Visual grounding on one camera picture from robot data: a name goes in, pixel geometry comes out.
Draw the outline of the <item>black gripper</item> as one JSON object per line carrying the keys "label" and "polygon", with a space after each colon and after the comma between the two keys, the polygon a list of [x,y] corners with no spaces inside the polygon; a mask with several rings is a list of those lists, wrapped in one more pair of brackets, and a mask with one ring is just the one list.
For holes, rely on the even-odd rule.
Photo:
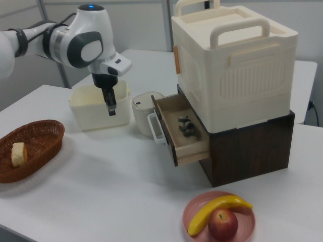
{"label": "black gripper", "polygon": [[102,88],[102,94],[106,107],[109,112],[109,116],[116,115],[117,102],[115,99],[115,93],[113,87],[118,83],[118,77],[108,74],[95,74],[92,73],[94,85],[98,88]]}

